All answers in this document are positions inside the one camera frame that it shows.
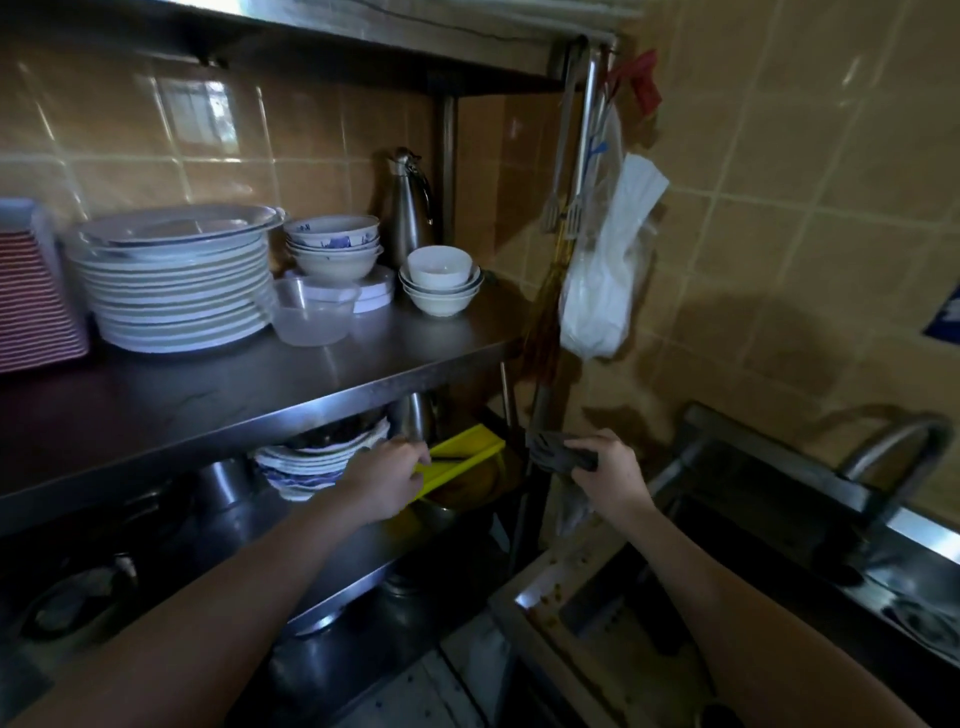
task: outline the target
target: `kitchen counter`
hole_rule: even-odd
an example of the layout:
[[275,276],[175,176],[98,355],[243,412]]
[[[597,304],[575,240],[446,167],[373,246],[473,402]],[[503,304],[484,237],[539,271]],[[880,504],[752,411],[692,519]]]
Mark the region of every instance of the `kitchen counter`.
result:
[[431,389],[518,354],[527,303],[488,283],[462,315],[400,297],[332,346],[271,329],[222,348],[87,358],[0,382],[0,535]]

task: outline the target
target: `metal pole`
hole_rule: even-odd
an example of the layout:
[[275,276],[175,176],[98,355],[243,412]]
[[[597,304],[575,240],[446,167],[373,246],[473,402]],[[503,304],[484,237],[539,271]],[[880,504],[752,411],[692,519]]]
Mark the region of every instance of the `metal pole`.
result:
[[456,206],[457,177],[457,109],[460,106],[456,96],[444,97],[444,116],[441,138],[441,189],[443,199],[442,237],[438,242],[453,245],[453,208]]

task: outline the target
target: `blue and white bowl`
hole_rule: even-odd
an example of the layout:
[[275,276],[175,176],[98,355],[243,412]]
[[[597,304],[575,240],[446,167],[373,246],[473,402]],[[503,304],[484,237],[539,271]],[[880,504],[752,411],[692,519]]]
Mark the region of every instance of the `blue and white bowl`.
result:
[[323,215],[293,220],[283,230],[307,248],[343,250],[373,242],[379,237],[379,225],[373,215]]

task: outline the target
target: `faucet spout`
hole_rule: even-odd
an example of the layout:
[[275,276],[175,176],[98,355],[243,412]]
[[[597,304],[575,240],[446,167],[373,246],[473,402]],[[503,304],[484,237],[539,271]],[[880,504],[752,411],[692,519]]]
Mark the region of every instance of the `faucet spout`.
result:
[[936,412],[907,415],[885,427],[852,452],[837,469],[837,474],[857,482],[892,448],[918,433],[925,433],[924,444],[889,492],[874,492],[860,514],[858,530],[864,541],[870,538],[900,507],[917,492],[947,452],[953,441],[953,424]]

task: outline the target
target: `plastic container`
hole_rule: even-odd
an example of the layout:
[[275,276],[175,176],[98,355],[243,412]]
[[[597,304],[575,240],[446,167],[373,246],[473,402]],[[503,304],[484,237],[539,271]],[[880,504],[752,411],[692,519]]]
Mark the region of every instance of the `plastic container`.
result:
[[280,341],[323,347],[345,338],[360,289],[338,280],[304,277],[275,280],[270,318]]

